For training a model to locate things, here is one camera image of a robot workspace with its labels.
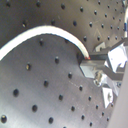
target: perforated metal surface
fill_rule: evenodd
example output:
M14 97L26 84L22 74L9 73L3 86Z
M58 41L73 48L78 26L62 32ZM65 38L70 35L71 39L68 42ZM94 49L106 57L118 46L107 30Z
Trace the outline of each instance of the perforated metal surface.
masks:
M6 5L6 1L0 1L1 47L27 29L51 21L78 37L88 51L102 41L112 46L123 36L121 2L47 0L40 3L12 0ZM11 51L0 62L0 116L7 117L0 127L107 127L113 107L104 109L101 88L84 77L79 68L81 60L82 55L73 44L52 35L33 37Z

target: white cable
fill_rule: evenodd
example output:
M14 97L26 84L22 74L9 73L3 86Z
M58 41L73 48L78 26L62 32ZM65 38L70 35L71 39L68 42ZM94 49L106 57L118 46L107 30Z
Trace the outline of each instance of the white cable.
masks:
M80 49L80 51L82 52L82 54L85 58L90 59L89 54L88 54L85 46L82 44L82 42L78 38L76 38L74 35L70 34L69 32L67 32L61 28L46 25L46 26L39 26L39 27L32 28L30 30L27 30L26 32L23 32L22 34L18 35L17 37L15 37L11 41L9 41L6 45L4 45L0 49L0 61L12 49L17 47L18 45L20 45L24 41L26 41L26 40L34 37L34 36L41 35L41 34L57 35L57 36L60 36L62 38L69 40L70 42L75 44Z
M125 16L124 16L124 38L127 38L127 21L128 21L128 7L126 8Z

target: white wire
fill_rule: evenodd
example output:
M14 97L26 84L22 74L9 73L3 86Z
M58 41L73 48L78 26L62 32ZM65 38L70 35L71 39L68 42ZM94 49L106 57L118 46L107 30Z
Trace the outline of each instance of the white wire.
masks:
M4 45L0 49L0 61L12 49L17 47L24 41L26 41L34 36L41 35L41 34L52 34L52 35L57 35L62 38L65 38L65 39L69 40L70 42L72 42L73 44L75 44L80 49L80 51L82 52L82 54L85 58L86 57L89 58L89 54L88 54L85 46L82 44L82 42L78 38L76 38L74 35L70 34L69 32L67 32L61 28L46 25L46 26L39 26L39 27L32 28L30 30L27 30L26 32L23 32L22 34L18 35L17 37L15 37L11 41L9 41L6 45Z

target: gray surface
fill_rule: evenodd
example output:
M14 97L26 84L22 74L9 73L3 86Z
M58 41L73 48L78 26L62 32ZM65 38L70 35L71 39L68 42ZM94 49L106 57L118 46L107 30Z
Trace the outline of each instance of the gray surface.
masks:
M52 19L55 19L55 26L78 37L89 52L103 41L107 46L112 46L123 36L121 2L117 4L116 0L103 0L99 5L96 0L40 1L40 8L36 6L36 0L11 0L10 7L6 6L5 0L0 1L0 47L27 29L51 24ZM61 3L65 4L65 10L61 9ZM26 28L22 26L24 20L28 21ZM76 27L73 26L74 20L77 21ZM90 122L93 122L94 128L107 127L107 117L111 116L112 108L104 109L101 89L81 73L76 59L78 49L55 36L43 38L43 47L38 44L40 37L32 38L0 62L0 116L7 116L7 123L0 123L0 128L88 128ZM56 56L60 58L58 65L54 62ZM28 62L32 64L30 71L25 69ZM71 80L68 78L70 71L73 73ZM45 79L49 80L48 88L43 86ZM83 85L82 92L78 89L80 85ZM16 88L20 91L17 98L12 94ZM64 95L62 102L58 100L60 94ZM92 96L91 102L88 101L89 96ZM36 113L31 111L34 104L38 105ZM75 112L70 110L72 105L76 107ZM85 115L84 121L81 120L82 114ZM49 117L54 118L53 124L48 123Z
M112 46L123 36L124 13L121 13L121 11L123 12L121 1L118 1L117 4L116 0L103 0L100 5L98 0L40 1L40 8L36 6L36 0L11 0L11 7L6 6L5 0L0 1L0 46L26 29L51 24L52 19L55 19L55 26L78 37L90 52L101 42L105 42L106 46ZM61 3L65 4L65 10L61 9ZM24 20L27 20L26 28L22 26ZM74 20L77 22L76 27L73 26Z
M126 65L126 70L124 74L124 79L122 82L120 94L114 108L112 118L108 128L127 128L128 127L128 63Z
M40 37L44 39L43 47L38 43ZM43 35L9 53L0 62L0 115L8 119L7 123L0 123L0 127L84 128L92 122L94 128L105 128L113 108L104 109L101 88L84 77L77 52L76 46L66 44L64 39ZM59 64L54 61L56 56L60 58ZM25 69L28 62L32 66L30 71ZM69 72L73 74L72 79L68 78ZM43 86L45 79L49 81L47 88ZM14 89L19 90L18 97L13 96ZM60 94L64 96L63 101L58 100ZM31 110L34 104L38 106L36 113ZM54 118L53 124L48 123L50 117Z

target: hole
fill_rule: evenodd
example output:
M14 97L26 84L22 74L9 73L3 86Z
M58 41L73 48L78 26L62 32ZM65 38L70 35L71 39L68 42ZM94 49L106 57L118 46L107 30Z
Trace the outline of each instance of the hole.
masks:
M97 15L97 11L96 10L94 11L94 14Z
M107 14L105 13L105 18L107 18Z
M37 6L37 7L40 7L40 6L41 6L41 3L40 3L39 0L36 2L36 6Z
M107 121L109 121L109 117L107 118Z
M62 8L63 10L65 9L65 4L64 4L64 3L61 4L61 8Z
M59 100L60 100L60 101L63 100L63 95L59 95Z
M24 20L23 23L22 23L22 26L24 28L26 28L28 26L28 20Z
M11 7L10 0L7 0L7 2L6 2L6 6L7 6L7 7Z
M89 26L92 27L92 22L89 23Z
M89 96L89 97L88 97L88 100L89 100L89 101L91 101L91 99L92 99L92 97L91 97L91 96Z
M53 26L55 25L55 20L54 19L51 20L51 25L53 25Z
M15 90L13 91L13 95L14 95L14 97L18 97L18 95L19 95L19 90L18 90L18 89L15 89Z
M92 127L92 122L90 122L90 127Z
M110 28L111 28L111 29L113 28L112 25L110 26Z
M99 4L99 5L101 4L100 1L98 1L98 4Z
M45 86L45 87L48 87L48 85L49 85L48 80L45 80L45 81L44 81L44 86Z
M97 40L100 41L100 36L97 37Z
M68 78L72 78L72 73L71 72L69 72L69 74L68 74Z
M49 124L52 124L54 119L52 117L49 118Z
M114 103L111 103L111 107L113 107L114 106Z
M110 36L108 36L108 40L110 40Z
M79 87L79 90L80 90L80 91L82 91L82 90L83 90L83 87L82 87L82 85Z
M98 105L96 105L96 109L98 109Z
M1 122L6 123L7 122L7 117L5 115L1 116Z
M83 7L80 7L80 11L81 11L81 12L83 12L83 11L84 11Z
M104 116L104 112L102 112L102 116Z
M74 26L77 26L77 22L76 22L76 21L73 21L73 25L74 25Z
M39 44L40 44L40 46L44 45L44 40L42 38L40 39Z
M55 58L55 63L59 64L59 57L58 56L56 56L56 58Z
M101 24L101 27L104 28L104 24Z
M117 36L115 36L115 39L117 40Z
M84 41L85 41L85 42L87 41L87 37L86 37L86 36L84 36Z
M82 120L84 120L84 118L85 118L85 116L84 116L84 115L82 115L82 116L81 116L81 119L82 119Z
M31 70L31 67L32 67L32 66L31 66L30 64L27 64L27 65L26 65L26 69L27 69L28 71Z
M38 109L37 105L33 105L33 106L32 106L32 111L33 111L33 112L36 112L37 109Z
M75 107L74 107L74 106L72 106L72 107L71 107L71 110L74 112L74 111L75 111Z

